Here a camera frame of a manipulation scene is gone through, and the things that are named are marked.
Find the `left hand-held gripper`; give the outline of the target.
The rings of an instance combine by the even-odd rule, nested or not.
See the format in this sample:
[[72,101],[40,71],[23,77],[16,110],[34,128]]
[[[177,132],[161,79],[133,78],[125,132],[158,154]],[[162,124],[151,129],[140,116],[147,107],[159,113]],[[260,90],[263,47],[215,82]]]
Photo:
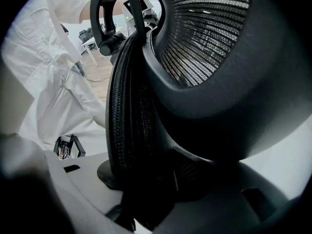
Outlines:
[[[144,26],[153,29],[158,25],[161,16],[161,5],[158,0],[139,0]],[[136,26],[129,0],[122,0],[121,9],[125,18],[128,32],[135,32]]]

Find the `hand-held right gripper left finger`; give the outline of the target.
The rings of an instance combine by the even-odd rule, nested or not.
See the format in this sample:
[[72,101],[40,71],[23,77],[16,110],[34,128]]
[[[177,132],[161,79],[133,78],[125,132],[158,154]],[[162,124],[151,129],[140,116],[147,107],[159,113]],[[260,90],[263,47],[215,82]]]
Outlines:
[[127,234],[129,231],[106,217],[121,202],[122,192],[109,189],[97,176],[107,153],[59,160],[46,152],[53,185],[77,234]]

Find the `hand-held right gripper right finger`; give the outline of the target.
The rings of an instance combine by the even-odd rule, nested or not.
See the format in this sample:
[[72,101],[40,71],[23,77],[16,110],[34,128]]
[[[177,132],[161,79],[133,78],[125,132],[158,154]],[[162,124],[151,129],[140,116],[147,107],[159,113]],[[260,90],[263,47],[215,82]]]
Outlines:
[[261,234],[285,215],[289,199],[243,161],[171,152],[176,202],[157,234]]

